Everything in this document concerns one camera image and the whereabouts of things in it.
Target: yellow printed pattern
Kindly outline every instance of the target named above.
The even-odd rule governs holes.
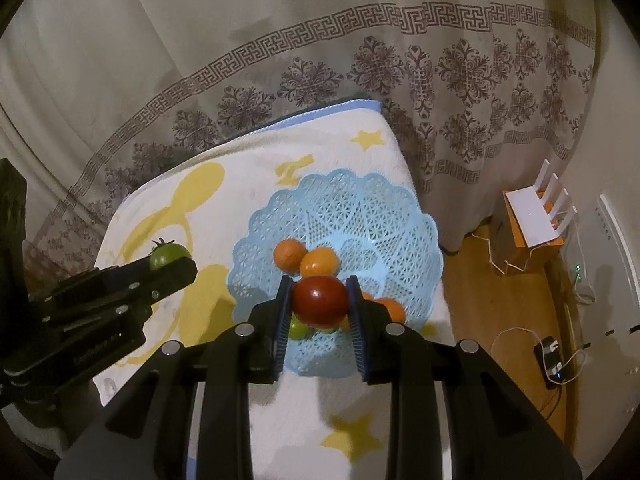
[[[363,130],[360,130],[358,135],[351,139],[351,142],[356,142],[360,145],[362,151],[366,152],[371,146],[385,145],[385,141],[380,138],[380,135],[382,135],[382,130],[377,130],[375,132],[364,132]]]
[[[344,453],[351,463],[369,451],[382,449],[382,443],[369,431],[372,415],[367,413],[353,422],[332,416],[331,425],[335,431],[326,437],[320,446],[333,447]]]
[[[311,154],[305,155],[298,160],[292,160],[290,162],[283,162],[276,166],[276,176],[280,179],[276,182],[278,186],[297,186],[300,182],[300,177],[294,176],[297,170],[309,166],[314,163],[314,158]]]
[[[186,247],[193,253],[193,238],[186,214],[211,198],[220,188],[224,177],[224,168],[216,162],[206,162],[190,171],[178,184],[169,206],[152,213],[132,229],[118,256],[129,262],[133,254],[152,240],[157,231],[174,224],[184,229]],[[141,365],[171,337],[176,328],[180,341],[185,346],[192,346],[215,339],[231,327],[234,300],[226,290],[227,273],[228,269],[220,265],[199,269],[195,281],[184,289],[180,306],[162,337],[143,354],[130,356],[117,365]],[[158,303],[153,306],[153,313],[157,310]]]

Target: orange tomato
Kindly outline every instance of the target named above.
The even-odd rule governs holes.
[[[404,323],[404,320],[406,319],[404,308],[402,308],[402,305],[396,300],[393,298],[379,298],[374,301],[386,306],[386,311],[389,313],[391,321],[394,323]]]
[[[273,250],[273,263],[287,274],[295,274],[306,254],[303,244],[293,238],[279,242]]]
[[[300,276],[326,276],[335,274],[340,260],[331,247],[316,247],[300,261]]]
[[[368,292],[363,292],[362,297],[365,300],[375,301],[373,299],[373,296],[370,295]],[[351,326],[349,325],[349,317],[344,316],[344,319],[340,322],[340,329],[344,330],[345,332],[348,332],[349,330],[351,330]]]

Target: cherry tomato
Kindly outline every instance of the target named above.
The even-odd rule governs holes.
[[[304,339],[311,328],[302,323],[296,316],[291,316],[291,325],[289,327],[289,339]]]
[[[368,292],[363,292],[362,297],[364,300],[373,301],[373,296]],[[340,329],[345,332],[349,332],[351,330],[351,325],[349,325],[349,318],[347,316],[344,316],[344,319],[340,322]]]
[[[293,238],[279,242],[273,250],[273,263],[287,274],[297,274],[300,261],[306,254],[302,243]]]
[[[389,313],[389,317],[391,321],[394,323],[404,323],[406,319],[406,315],[404,313],[404,308],[402,305],[398,303],[393,298],[379,298],[378,300],[374,300],[376,303],[382,303],[386,306],[386,310]]]
[[[304,255],[300,261],[300,276],[324,276],[335,274],[340,260],[331,247],[316,247]]]
[[[154,241],[154,243],[156,246],[151,251],[151,258],[149,259],[149,267],[151,270],[161,269],[165,265],[183,257],[191,258],[186,247],[176,244],[173,241],[165,242],[160,238],[159,242]]]
[[[309,276],[293,286],[292,309],[303,323],[335,328],[349,309],[347,289],[335,276]]]

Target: green tomato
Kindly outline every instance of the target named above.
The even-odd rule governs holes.
[[[302,323],[296,316],[291,314],[291,325],[289,327],[289,339],[304,339],[309,333],[309,327]]]
[[[173,241],[165,242],[160,238],[159,242],[154,241],[154,243],[156,246],[151,251],[151,257],[149,258],[149,267],[151,270],[161,269],[165,265],[183,257],[191,258],[186,247],[176,244]]]

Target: yellow star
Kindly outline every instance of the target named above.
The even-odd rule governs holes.
[[[332,416],[330,423],[335,430],[320,443],[320,446],[340,450],[351,463],[354,463],[365,453],[382,449],[382,443],[369,431],[370,422],[370,413],[353,422],[346,422],[337,416]]]
[[[351,139],[351,142],[357,142],[362,146],[362,151],[366,152],[374,144],[379,144],[381,146],[385,145],[385,141],[380,139],[381,134],[382,130],[378,130],[376,132],[364,132],[360,130],[358,135]]]

